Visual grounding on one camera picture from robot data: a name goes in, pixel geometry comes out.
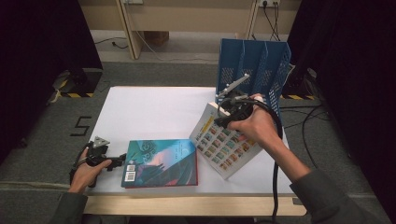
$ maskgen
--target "book cover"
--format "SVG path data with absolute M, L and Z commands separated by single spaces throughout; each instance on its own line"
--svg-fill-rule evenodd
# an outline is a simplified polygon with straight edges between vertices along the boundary
M 222 116 L 227 115 L 222 108 L 219 112 Z M 224 129 L 214 122 L 218 117 L 218 105 L 215 102 L 208 103 L 190 140 L 197 151 L 226 179 L 259 154 L 262 148 L 249 139 L 239 141 L 239 132 Z
M 197 184 L 196 151 L 190 139 L 130 141 L 121 182 L 123 188 Z

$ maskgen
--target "yellow black tape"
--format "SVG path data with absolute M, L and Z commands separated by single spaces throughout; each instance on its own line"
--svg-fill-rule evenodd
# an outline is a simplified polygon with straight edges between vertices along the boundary
M 314 100 L 314 96 L 312 95 L 285 95 L 282 94 L 280 96 L 281 99 L 288 99 L 288 100 Z
M 70 98 L 93 97 L 93 93 L 61 92 L 61 96 Z

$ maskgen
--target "teal book cover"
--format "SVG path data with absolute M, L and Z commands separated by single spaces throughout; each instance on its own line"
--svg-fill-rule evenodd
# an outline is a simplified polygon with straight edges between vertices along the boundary
M 121 186 L 155 188 L 198 185 L 195 146 L 190 139 L 129 142 Z

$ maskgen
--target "barcode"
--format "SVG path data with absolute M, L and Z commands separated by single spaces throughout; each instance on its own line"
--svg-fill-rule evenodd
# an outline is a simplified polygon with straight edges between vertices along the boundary
M 135 165 L 128 165 L 126 167 L 126 171 L 134 171 L 134 167 L 135 167 Z
M 134 176 L 135 176 L 136 172 L 127 172 L 125 174 L 125 181 L 126 182 L 131 182 L 134 181 Z

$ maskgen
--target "blue file organizer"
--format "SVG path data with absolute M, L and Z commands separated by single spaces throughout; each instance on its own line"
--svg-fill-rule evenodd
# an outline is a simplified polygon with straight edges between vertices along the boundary
M 250 77 L 237 89 L 261 93 L 279 115 L 279 98 L 286 82 L 290 49 L 287 42 L 221 39 L 216 94 L 244 74 Z

